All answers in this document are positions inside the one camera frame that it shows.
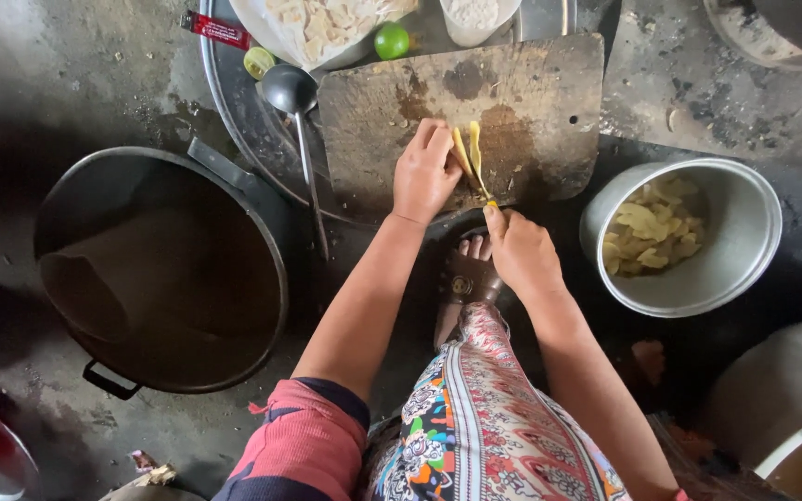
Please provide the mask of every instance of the patterned pants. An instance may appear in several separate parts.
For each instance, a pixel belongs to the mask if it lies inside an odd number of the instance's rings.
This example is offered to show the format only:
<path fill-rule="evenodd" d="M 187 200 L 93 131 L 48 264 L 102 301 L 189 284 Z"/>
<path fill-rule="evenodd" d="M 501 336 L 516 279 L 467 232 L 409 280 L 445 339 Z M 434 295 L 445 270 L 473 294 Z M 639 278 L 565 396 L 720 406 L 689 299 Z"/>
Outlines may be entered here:
<path fill-rule="evenodd" d="M 400 419 L 371 433 L 360 499 L 629 501 L 574 419 L 525 377 L 496 308 L 474 303 Z"/>

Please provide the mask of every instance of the white powder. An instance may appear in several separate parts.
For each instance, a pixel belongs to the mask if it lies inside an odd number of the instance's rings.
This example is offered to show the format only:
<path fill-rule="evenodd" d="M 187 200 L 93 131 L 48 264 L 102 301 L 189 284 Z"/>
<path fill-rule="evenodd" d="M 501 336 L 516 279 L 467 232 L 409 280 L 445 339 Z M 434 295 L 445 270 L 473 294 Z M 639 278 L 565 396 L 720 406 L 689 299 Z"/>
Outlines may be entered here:
<path fill-rule="evenodd" d="M 447 10 L 457 24 L 465 28 L 496 28 L 500 15 L 498 0 L 451 0 Z"/>

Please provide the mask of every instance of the lime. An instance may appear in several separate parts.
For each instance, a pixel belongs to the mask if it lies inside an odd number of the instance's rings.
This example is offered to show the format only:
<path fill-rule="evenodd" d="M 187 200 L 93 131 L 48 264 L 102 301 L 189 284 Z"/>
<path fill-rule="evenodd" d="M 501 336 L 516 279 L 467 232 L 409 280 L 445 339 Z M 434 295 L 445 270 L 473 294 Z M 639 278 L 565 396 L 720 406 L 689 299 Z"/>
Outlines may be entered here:
<path fill-rule="evenodd" d="M 243 55 L 243 68 L 246 68 L 253 78 L 261 80 L 265 72 L 271 70 L 274 65 L 274 56 L 271 52 L 262 47 L 251 47 Z"/>
<path fill-rule="evenodd" d="M 397 59 L 410 48 L 410 35 L 396 22 L 387 22 L 376 32 L 373 45 L 383 61 Z"/>

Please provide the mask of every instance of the bag of dried chips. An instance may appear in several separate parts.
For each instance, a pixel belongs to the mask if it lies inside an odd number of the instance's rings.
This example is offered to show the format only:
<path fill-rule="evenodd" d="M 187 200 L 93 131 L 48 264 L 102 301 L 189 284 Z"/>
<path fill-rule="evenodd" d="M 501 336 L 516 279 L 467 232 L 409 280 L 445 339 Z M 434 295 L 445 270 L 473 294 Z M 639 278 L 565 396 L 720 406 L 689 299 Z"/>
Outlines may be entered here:
<path fill-rule="evenodd" d="M 342 54 L 386 21 L 416 10 L 418 0 L 232 0 L 252 36 L 281 59 L 310 71 Z M 241 14 L 260 19 L 248 22 Z M 265 33 L 260 22 L 267 24 Z"/>

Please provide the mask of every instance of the metal ladle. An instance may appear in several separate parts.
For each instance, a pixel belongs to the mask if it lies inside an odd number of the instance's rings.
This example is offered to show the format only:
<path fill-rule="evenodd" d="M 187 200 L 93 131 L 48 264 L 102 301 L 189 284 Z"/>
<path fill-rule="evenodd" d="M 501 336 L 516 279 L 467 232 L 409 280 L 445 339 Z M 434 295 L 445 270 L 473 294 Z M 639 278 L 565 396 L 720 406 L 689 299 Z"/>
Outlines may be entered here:
<path fill-rule="evenodd" d="M 302 173 L 308 185 L 308 207 L 311 209 L 318 251 L 323 260 L 330 258 L 327 248 L 327 232 L 323 229 L 321 204 L 317 200 L 315 170 L 311 165 L 311 154 L 305 141 L 305 128 L 302 120 L 308 111 L 317 105 L 317 82 L 302 70 L 290 64 L 278 64 L 265 72 L 262 77 L 262 94 L 274 108 L 292 115 L 298 132 L 298 149 L 302 156 Z"/>

